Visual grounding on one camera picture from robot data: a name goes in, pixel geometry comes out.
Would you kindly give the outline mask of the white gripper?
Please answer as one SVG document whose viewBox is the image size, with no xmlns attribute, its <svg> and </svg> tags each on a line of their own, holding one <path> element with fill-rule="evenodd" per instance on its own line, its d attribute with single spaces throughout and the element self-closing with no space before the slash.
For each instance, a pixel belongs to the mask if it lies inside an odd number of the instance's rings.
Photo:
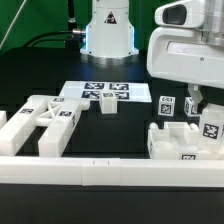
<svg viewBox="0 0 224 224">
<path fill-rule="evenodd" d="M 224 0 L 176 0 L 155 11 L 147 69 L 151 76 L 185 82 L 193 112 L 200 86 L 224 89 Z"/>
</svg>

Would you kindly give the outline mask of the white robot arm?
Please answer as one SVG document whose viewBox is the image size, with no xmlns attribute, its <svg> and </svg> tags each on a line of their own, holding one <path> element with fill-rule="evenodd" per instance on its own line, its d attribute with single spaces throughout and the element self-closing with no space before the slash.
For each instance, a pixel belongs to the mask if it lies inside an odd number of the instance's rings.
<svg viewBox="0 0 224 224">
<path fill-rule="evenodd" d="M 128 9 L 129 0 L 92 0 L 83 57 L 113 63 L 138 54 Z M 196 103 L 202 101 L 202 86 L 224 89 L 224 0 L 176 0 L 157 8 L 154 19 L 150 75 L 187 83 Z"/>
</svg>

